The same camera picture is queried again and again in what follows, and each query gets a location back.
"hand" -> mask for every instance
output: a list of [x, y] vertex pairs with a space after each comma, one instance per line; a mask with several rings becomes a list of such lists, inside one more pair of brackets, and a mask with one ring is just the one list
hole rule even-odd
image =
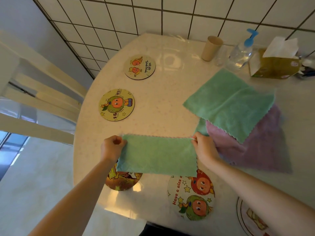
[[193, 135], [195, 140], [191, 140], [195, 147], [196, 154], [199, 160], [208, 168], [218, 160], [220, 156], [215, 148], [215, 143], [211, 137], [202, 135], [200, 132], [196, 132]]
[[100, 146], [100, 161], [110, 160], [115, 164], [120, 157], [121, 150], [126, 144], [126, 140], [116, 135], [104, 139]]

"cartoon coaster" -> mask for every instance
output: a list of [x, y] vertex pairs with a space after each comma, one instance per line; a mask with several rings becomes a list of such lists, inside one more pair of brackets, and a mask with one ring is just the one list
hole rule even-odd
[[206, 218], [215, 201], [213, 184], [202, 170], [197, 170], [197, 177], [172, 176], [168, 201], [182, 218], [193, 221]]
[[237, 201], [238, 220], [248, 236], [273, 236], [270, 228], [241, 199]]
[[141, 178], [142, 173], [116, 171], [117, 163], [109, 172], [105, 184], [113, 190], [128, 190]]
[[131, 79], [146, 79], [155, 71], [155, 61], [147, 55], [134, 55], [124, 64], [125, 74]]
[[100, 115], [109, 121], [120, 121], [128, 117], [135, 107], [133, 95], [125, 89], [112, 89], [99, 102]]

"purple towel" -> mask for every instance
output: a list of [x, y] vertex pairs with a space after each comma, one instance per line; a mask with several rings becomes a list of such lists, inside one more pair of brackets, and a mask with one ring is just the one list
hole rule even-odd
[[258, 170], [291, 173], [290, 161], [285, 151], [285, 140], [280, 128], [280, 117], [279, 108], [273, 105], [243, 144], [209, 121], [206, 121], [206, 127], [218, 152], [231, 164]]

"chair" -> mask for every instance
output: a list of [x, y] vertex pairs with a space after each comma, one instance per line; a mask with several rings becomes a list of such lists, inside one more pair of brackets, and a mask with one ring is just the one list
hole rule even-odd
[[[17, 69], [21, 60], [26, 60], [32, 66], [63, 84], [79, 96], [85, 97], [87, 90], [76, 80], [25, 43], [1, 30], [0, 95], [76, 123], [81, 109], [81, 103], [38, 82], [31, 76], [19, 73]], [[19, 86], [25, 86], [37, 91], [35, 97], [22, 93], [8, 84], [12, 79], [17, 82]], [[14, 118], [3, 113], [0, 113], [0, 130], [67, 144], [73, 144], [74, 140], [73, 134]]]

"green towel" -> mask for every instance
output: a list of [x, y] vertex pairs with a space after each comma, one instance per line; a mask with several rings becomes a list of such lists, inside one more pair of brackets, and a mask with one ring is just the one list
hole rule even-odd
[[162, 138], [126, 134], [128, 143], [117, 171], [197, 177], [197, 155], [191, 138]]
[[195, 129], [195, 132], [199, 131], [204, 136], [209, 136], [206, 128], [206, 120], [203, 118], [199, 119], [199, 123]]
[[274, 103], [274, 94], [261, 94], [235, 74], [221, 69], [183, 106], [243, 143]]

